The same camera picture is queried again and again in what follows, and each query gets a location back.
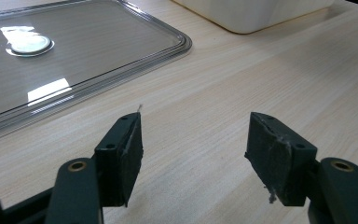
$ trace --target transparent tray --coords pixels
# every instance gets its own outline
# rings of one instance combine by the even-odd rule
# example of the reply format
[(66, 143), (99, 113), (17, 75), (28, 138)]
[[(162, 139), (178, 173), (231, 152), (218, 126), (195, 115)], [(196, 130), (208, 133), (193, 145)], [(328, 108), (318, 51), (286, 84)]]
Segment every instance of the transparent tray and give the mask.
[[(19, 52), (24, 39), (33, 41), (29, 36), (49, 42)], [(2, 11), (0, 135), (134, 79), (190, 48), (187, 35), (125, 1)]]

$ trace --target rectangular tray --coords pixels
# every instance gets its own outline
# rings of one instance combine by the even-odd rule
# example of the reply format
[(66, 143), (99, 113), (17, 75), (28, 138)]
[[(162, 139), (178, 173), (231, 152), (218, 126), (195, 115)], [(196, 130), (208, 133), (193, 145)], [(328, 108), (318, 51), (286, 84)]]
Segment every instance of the rectangular tray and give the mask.
[[(12, 55), (10, 41), (24, 31), (47, 36), (53, 48), (34, 57)], [(0, 135), (190, 48), (187, 35), (126, 1), (69, 1), (0, 12)]]

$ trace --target white container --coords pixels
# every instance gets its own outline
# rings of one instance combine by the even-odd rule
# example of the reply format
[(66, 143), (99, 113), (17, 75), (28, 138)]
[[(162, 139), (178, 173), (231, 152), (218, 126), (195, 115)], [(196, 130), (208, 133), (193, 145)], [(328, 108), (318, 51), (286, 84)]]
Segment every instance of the white container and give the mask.
[(334, 0), (173, 0), (238, 34), (329, 7)]

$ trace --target light wood tabletop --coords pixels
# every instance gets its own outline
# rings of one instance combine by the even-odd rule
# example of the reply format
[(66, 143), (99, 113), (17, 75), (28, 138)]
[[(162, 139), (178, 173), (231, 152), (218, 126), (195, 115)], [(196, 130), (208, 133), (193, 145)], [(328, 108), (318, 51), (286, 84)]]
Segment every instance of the light wood tabletop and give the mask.
[[(0, 10), (53, 2), (0, 1)], [(244, 157), (252, 111), (280, 119), (317, 160), (358, 164), (358, 5), (236, 35), (169, 0), (132, 0), (189, 35), (184, 58), (0, 138), (5, 208), (90, 157), (118, 118), (142, 109), (145, 154), (129, 207), (105, 223), (308, 223), (308, 204), (269, 203)]]

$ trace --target round metal disc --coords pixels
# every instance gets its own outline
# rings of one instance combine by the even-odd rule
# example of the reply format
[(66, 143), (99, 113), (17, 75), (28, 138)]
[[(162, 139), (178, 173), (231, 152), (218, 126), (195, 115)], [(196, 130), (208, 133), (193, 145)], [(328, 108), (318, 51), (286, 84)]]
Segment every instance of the round metal disc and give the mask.
[(11, 43), (11, 49), (17, 53), (35, 53), (47, 48), (51, 40), (43, 35), (31, 35), (24, 37), (21, 41)]

